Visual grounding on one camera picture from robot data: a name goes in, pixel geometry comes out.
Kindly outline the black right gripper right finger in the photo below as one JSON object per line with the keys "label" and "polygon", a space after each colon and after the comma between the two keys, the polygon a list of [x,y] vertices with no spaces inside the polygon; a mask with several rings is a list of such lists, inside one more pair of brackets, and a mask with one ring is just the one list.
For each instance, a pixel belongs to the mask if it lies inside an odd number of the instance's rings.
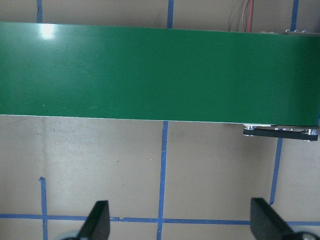
{"label": "black right gripper right finger", "polygon": [[264,198],[250,200],[250,230],[256,240],[295,239],[295,232]]}

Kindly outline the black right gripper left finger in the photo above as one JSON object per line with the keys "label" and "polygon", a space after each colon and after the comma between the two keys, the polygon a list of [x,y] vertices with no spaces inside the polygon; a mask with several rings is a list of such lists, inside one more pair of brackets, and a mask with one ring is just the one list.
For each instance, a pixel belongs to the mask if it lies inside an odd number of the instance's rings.
{"label": "black right gripper left finger", "polygon": [[93,206],[76,239],[107,240],[110,236],[110,231],[109,202],[107,200],[100,200]]}

